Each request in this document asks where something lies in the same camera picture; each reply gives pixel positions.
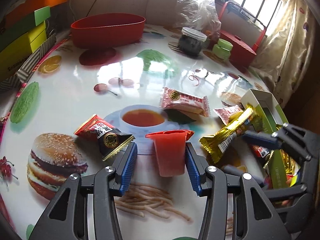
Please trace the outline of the gold snack bar wrapper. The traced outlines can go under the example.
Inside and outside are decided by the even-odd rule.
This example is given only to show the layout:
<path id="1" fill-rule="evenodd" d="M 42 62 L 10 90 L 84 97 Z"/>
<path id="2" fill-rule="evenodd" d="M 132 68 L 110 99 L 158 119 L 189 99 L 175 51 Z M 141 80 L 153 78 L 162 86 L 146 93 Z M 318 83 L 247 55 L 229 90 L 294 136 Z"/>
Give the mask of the gold snack bar wrapper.
<path id="1" fill-rule="evenodd" d="M 230 124 L 226 125 L 214 135 L 206 135 L 200 138 L 199 142 L 210 154 L 213 163 L 217 163 L 223 157 L 234 139 L 243 135 L 258 118 L 257 111 L 249 103 L 240 116 Z"/>

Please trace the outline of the red jelly cup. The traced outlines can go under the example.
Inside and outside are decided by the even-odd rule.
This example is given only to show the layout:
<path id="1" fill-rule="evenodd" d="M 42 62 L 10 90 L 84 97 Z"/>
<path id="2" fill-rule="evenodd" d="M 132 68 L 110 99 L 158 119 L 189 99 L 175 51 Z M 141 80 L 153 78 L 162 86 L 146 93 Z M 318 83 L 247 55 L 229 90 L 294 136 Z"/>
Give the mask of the red jelly cup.
<path id="1" fill-rule="evenodd" d="M 188 129 L 176 129 L 149 133 L 145 137 L 153 141 L 161 177 L 174 177 L 184 174 L 185 145 L 194 135 Z"/>

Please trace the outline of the pink white candy packet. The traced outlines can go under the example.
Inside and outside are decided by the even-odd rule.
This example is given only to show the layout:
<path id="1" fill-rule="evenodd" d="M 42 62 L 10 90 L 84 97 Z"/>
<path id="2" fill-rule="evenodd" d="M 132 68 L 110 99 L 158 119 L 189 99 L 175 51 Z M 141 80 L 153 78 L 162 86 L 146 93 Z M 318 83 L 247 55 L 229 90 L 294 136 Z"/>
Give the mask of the pink white candy packet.
<path id="1" fill-rule="evenodd" d="M 162 109 L 176 109 L 207 118 L 210 117 L 210 107 L 207 96 L 193 96 L 168 87 L 163 88 L 160 97 L 160 107 Z"/>

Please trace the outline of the gold wrapper in box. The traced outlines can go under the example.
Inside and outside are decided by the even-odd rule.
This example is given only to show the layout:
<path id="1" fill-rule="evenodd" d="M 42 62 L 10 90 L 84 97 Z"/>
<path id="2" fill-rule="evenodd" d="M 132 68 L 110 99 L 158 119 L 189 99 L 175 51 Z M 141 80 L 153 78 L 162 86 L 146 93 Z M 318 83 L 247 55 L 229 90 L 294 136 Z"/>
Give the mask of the gold wrapper in box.
<path id="1" fill-rule="evenodd" d="M 274 150 L 272 167 L 276 175 L 280 176 L 280 178 L 286 176 L 286 179 L 294 177 L 296 169 L 299 169 L 299 165 L 296 164 L 294 159 L 283 149 L 278 148 Z"/>

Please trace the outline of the white green cardboard box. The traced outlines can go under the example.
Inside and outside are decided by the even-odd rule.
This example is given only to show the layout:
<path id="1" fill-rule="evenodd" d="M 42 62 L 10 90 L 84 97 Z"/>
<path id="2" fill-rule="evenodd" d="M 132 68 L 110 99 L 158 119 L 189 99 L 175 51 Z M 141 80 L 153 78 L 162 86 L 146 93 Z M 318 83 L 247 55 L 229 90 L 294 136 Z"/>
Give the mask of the white green cardboard box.
<path id="1" fill-rule="evenodd" d="M 283 110 L 270 92 L 249 89 L 242 96 L 241 103 L 243 106 L 249 103 L 257 111 L 258 118 L 253 122 L 254 130 L 257 132 L 272 134 L 282 128 L 284 123 L 287 123 L 287 118 Z M 286 176 L 280 178 L 280 176 L 276 175 L 272 167 L 273 154 L 274 150 L 272 150 L 271 154 L 267 157 L 267 164 L 264 165 L 264 168 L 268 171 L 274 189 L 287 188 L 289 184 Z"/>

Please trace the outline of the red packet in box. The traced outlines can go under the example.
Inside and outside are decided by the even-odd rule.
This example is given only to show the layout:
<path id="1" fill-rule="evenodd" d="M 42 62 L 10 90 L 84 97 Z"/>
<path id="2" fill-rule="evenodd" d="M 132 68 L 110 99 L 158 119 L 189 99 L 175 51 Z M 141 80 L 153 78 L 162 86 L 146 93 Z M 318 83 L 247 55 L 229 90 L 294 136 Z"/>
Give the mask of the red packet in box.
<path id="1" fill-rule="evenodd" d="M 249 144 L 249 147 L 257 158 L 266 158 L 270 155 L 270 150 L 263 146 Z"/>

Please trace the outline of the small pink candy packet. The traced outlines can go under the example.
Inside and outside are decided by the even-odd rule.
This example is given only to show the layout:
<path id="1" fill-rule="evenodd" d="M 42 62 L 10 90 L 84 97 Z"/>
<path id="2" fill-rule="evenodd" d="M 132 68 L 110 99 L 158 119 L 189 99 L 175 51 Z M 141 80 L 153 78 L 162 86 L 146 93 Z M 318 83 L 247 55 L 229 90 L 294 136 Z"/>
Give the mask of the small pink candy packet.
<path id="1" fill-rule="evenodd" d="M 221 121 L 227 125 L 234 119 L 238 118 L 240 115 L 242 115 L 243 110 L 238 106 L 229 106 L 229 107 L 223 107 L 223 108 L 216 108 L 214 109 L 214 112 L 218 115 L 218 117 L 221 119 Z"/>

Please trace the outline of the cream patterned curtain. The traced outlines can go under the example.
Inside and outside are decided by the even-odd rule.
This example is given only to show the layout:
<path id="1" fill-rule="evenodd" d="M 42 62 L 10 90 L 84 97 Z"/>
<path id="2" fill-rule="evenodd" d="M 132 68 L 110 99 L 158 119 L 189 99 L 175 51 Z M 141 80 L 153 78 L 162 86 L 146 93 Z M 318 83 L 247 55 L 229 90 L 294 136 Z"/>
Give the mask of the cream patterned curtain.
<path id="1" fill-rule="evenodd" d="M 288 0 L 251 66 L 284 108 L 309 68 L 316 19 L 304 0 Z"/>

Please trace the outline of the red black candy packet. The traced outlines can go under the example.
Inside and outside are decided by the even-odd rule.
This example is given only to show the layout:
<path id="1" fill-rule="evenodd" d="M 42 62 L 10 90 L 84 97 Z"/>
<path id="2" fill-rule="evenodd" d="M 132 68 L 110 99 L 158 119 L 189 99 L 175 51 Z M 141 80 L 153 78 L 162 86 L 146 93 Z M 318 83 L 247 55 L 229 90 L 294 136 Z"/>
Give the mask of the red black candy packet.
<path id="1" fill-rule="evenodd" d="M 111 159 L 135 139 L 134 135 L 122 132 L 96 114 L 86 120 L 74 134 L 97 142 L 103 161 Z"/>

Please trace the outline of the red basket with lid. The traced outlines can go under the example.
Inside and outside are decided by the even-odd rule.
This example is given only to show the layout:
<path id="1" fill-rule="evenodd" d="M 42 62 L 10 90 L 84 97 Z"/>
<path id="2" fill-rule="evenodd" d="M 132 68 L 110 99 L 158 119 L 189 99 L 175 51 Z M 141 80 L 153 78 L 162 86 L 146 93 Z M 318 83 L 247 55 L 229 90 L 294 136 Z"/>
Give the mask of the red basket with lid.
<path id="1" fill-rule="evenodd" d="M 264 26 L 264 24 L 260 20 L 258 20 L 258 22 L 263 26 L 263 30 L 260 32 L 260 36 L 257 38 L 252 47 L 250 47 L 240 37 L 231 34 L 222 28 L 220 29 L 220 38 L 228 41 L 233 45 L 231 55 L 229 57 L 229 61 L 233 66 L 244 67 L 247 69 L 256 57 L 256 51 L 259 48 L 259 45 L 262 42 L 267 31 L 267 27 Z"/>

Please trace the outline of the green cream jar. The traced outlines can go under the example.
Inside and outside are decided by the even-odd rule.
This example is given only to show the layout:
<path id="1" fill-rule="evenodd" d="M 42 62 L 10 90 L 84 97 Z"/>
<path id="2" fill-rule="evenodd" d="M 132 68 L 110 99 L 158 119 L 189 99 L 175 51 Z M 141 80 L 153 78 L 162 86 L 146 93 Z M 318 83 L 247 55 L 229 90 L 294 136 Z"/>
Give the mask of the green cream jar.
<path id="1" fill-rule="evenodd" d="M 233 45 L 231 42 L 220 38 L 217 44 L 213 46 L 212 53 L 220 60 L 226 61 L 229 59 L 232 49 Z"/>

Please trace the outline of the dark jar white lid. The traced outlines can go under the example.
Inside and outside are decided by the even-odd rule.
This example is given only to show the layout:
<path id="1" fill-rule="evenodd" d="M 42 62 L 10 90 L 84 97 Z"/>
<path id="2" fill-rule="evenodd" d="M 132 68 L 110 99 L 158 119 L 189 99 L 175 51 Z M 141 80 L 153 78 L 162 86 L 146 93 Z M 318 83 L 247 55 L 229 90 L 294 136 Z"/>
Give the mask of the dark jar white lid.
<path id="1" fill-rule="evenodd" d="M 178 48 L 189 56 L 196 57 L 202 50 L 207 36 L 195 29 L 183 27 L 181 30 L 181 37 L 178 41 Z"/>

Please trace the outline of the yellow box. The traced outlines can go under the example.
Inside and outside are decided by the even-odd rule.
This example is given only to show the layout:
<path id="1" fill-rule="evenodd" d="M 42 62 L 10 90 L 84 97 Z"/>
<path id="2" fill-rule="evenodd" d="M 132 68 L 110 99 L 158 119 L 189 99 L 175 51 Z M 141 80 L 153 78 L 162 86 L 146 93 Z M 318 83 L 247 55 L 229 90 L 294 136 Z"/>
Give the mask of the yellow box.
<path id="1" fill-rule="evenodd" d="M 46 22 L 23 34 L 1 51 L 1 81 L 13 76 L 18 67 L 47 39 Z"/>

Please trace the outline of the red oval basin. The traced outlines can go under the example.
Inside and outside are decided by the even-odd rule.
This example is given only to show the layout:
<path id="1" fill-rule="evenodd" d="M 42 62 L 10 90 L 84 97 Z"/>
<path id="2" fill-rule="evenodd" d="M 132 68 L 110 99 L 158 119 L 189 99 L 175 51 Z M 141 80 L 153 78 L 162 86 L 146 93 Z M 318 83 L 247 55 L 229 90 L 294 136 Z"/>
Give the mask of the red oval basin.
<path id="1" fill-rule="evenodd" d="M 127 13 L 88 16 L 71 24 L 72 40 L 81 49 L 121 47 L 139 41 L 146 19 Z"/>

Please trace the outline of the orange box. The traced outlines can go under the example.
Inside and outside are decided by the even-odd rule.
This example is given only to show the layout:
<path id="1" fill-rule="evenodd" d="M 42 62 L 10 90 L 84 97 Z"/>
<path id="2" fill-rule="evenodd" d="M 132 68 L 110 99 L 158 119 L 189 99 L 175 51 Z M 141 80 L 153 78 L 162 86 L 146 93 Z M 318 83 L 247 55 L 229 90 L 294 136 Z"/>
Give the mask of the orange box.
<path id="1" fill-rule="evenodd" d="M 47 6 L 54 7 L 67 1 L 68 0 L 26 0 L 24 3 L 16 7 L 13 11 L 8 13 L 1 23 L 3 24 L 4 28 L 8 29 L 16 22 L 37 9 Z"/>

